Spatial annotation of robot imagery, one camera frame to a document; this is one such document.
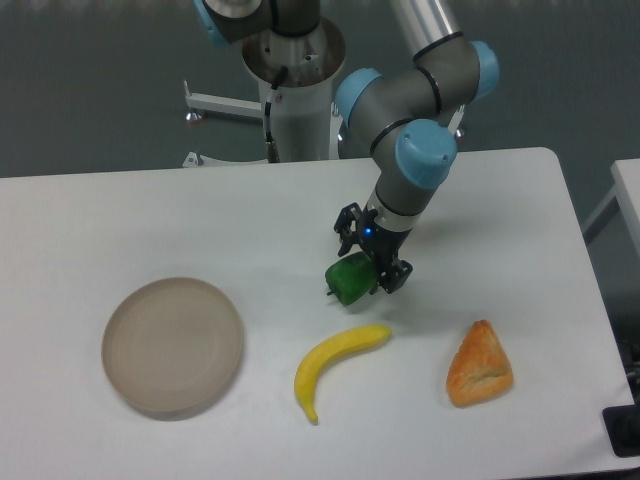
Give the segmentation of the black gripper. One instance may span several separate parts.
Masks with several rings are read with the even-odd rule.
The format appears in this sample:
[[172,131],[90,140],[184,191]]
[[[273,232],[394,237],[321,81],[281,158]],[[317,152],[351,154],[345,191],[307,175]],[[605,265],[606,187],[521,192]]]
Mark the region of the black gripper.
[[345,206],[334,224],[340,246],[337,255],[343,257],[357,245],[374,263],[377,286],[387,294],[400,289],[413,272],[413,266],[398,258],[398,252],[411,233],[395,232],[373,222],[373,210],[361,209],[357,203]]

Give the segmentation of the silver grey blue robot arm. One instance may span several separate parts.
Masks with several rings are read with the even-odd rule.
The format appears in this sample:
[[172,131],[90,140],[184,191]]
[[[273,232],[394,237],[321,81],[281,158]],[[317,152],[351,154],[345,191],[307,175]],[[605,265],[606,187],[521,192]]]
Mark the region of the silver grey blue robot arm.
[[493,92],[500,68],[491,48],[466,39],[445,1],[395,1],[392,10],[412,66],[386,78],[367,68],[341,83],[346,45],[317,1],[198,1],[195,11],[214,44],[240,43],[260,88],[257,110],[271,163],[320,159],[329,151],[332,116],[366,147],[380,175],[364,205],[344,207],[334,229],[339,257],[361,251],[369,292],[393,293],[411,265],[399,251],[457,155],[454,127],[471,102]]

